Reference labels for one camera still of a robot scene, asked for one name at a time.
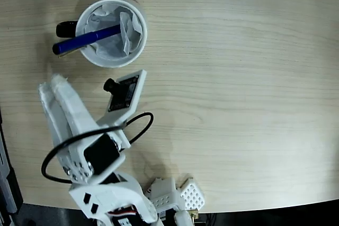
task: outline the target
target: robotic arm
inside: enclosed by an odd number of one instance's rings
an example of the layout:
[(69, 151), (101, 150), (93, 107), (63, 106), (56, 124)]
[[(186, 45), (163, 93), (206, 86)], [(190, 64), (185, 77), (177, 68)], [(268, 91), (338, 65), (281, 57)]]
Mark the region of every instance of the robotic arm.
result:
[[(111, 93), (105, 115), (94, 121), (79, 95), (61, 75), (39, 86), (39, 95), (52, 134), (54, 149), (46, 156), (41, 171), (50, 180), (72, 184), (69, 193), (83, 213), (102, 226), (193, 226), (188, 210), (200, 209), (204, 197), (193, 179), (181, 189), (173, 178), (156, 179), (146, 193), (130, 175), (118, 172), (124, 150), (152, 124), (144, 113), (127, 122), (136, 111), (146, 71), (109, 79), (104, 90)], [(150, 116), (145, 129), (127, 139), (123, 128), (142, 116)], [(46, 173), (57, 156), (69, 179)]]

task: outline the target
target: screw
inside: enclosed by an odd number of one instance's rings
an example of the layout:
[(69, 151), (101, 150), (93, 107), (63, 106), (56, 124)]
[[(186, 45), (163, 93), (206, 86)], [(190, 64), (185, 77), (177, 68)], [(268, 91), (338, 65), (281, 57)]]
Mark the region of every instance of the screw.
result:
[(92, 171), (93, 172), (93, 166), (92, 166), (92, 164), (90, 163), (90, 162), (88, 162), (88, 167), (90, 168), (90, 171)]
[(64, 169), (64, 172), (66, 173), (67, 176), (70, 175), (70, 169), (66, 168), (66, 167), (63, 167)]

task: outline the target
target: wood grain surface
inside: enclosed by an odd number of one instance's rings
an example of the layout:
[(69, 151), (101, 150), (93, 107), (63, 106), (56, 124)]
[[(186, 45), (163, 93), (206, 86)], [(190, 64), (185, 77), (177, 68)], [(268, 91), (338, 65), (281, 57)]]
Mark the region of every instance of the wood grain surface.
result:
[[(95, 1), (0, 0), (0, 107), (26, 203), (77, 208), (68, 185), (40, 173), (52, 141), (38, 84), (63, 74), (98, 119), (106, 79), (139, 69), (148, 75), (137, 113), (152, 111), (155, 122), (120, 170), (142, 186), (193, 176), (203, 212), (339, 198), (338, 0), (136, 0), (149, 37), (135, 62), (57, 59), (56, 24)], [(64, 177), (56, 161), (49, 173)]]

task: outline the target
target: black cable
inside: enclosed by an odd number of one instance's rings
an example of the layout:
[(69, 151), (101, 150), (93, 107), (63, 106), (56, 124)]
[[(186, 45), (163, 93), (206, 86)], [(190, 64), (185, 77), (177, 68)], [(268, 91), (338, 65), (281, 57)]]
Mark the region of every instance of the black cable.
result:
[(125, 128), (126, 126), (130, 125), (131, 123), (133, 123), (135, 120), (137, 120), (137, 119), (139, 119), (143, 116), (150, 116), (150, 120), (149, 120), (148, 124), (145, 126), (145, 128), (141, 132), (139, 132), (133, 139), (130, 140), (130, 144), (132, 144), (137, 139), (139, 139), (152, 125), (153, 119), (154, 119), (154, 116), (153, 116), (152, 113), (150, 113), (150, 112), (141, 113), (140, 115), (137, 115), (136, 117), (134, 117), (133, 119), (131, 119), (127, 123), (124, 123), (120, 126), (112, 126), (112, 127), (108, 127), (108, 128), (102, 128), (102, 129), (98, 129), (98, 130), (94, 130), (94, 131), (90, 131), (90, 132), (85, 132), (85, 133), (79, 134), (77, 136), (74, 136), (74, 137), (71, 137), (71, 138), (65, 140), (63, 143), (61, 143), (61, 144), (57, 145), (55, 148), (53, 148), (46, 155), (46, 157), (43, 160), (42, 165), (41, 165), (42, 175), (45, 178), (52, 180), (52, 181), (55, 181), (55, 182), (64, 183), (64, 184), (71, 184), (72, 181), (69, 180), (69, 179), (62, 179), (62, 178), (54, 177), (54, 176), (51, 176), (47, 173), (48, 164), (51, 162), (53, 157), (58, 154), (58, 152), (69, 147), (70, 145), (72, 145), (73, 143), (75, 143), (79, 140), (82, 140), (82, 139), (85, 139), (85, 138), (88, 138), (88, 137), (91, 137), (91, 136), (94, 136), (94, 135), (103, 134), (103, 133), (106, 133), (106, 132), (121, 130), (121, 129)]
[(131, 123), (133, 123), (135, 120), (138, 120), (139, 118), (141, 117), (144, 117), (144, 116), (149, 116), (149, 121), (148, 121), (148, 124), (142, 129), (141, 132), (139, 132), (134, 138), (132, 138), (129, 143), (130, 144), (133, 144), (137, 139), (139, 139), (145, 132), (147, 132), (147, 130), (150, 128), (150, 126), (152, 125), (153, 123), (153, 120), (154, 120), (154, 116), (152, 113), (150, 112), (144, 112), (144, 113), (141, 113), (135, 117), (133, 117), (130, 121), (128, 121), (126, 123), (126, 126), (129, 126)]

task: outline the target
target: pen holder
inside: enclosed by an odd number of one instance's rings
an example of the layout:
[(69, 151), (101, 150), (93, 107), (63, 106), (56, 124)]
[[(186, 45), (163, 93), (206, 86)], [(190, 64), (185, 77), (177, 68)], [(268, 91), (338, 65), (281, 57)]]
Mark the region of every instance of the pen holder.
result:
[(59, 23), (56, 27), (56, 34), (60, 38), (73, 38), (84, 34), (84, 27), (87, 24), (89, 16), (97, 8), (101, 7), (104, 4), (110, 3), (128, 8), (135, 13), (135, 15), (140, 21), (142, 28), (142, 38), (139, 42), (139, 45), (133, 52), (129, 53), (129, 55), (121, 58), (107, 58), (99, 56), (96, 53), (94, 47), (91, 45), (87, 45), (85, 47), (80, 48), (80, 52), (88, 61), (97, 66), (107, 68), (117, 68), (126, 66), (129, 63), (133, 62), (135, 59), (137, 59), (146, 45), (147, 40), (146, 16), (141, 6), (137, 2), (133, 0), (101, 0), (95, 2), (81, 14), (78, 21), (65, 21)]

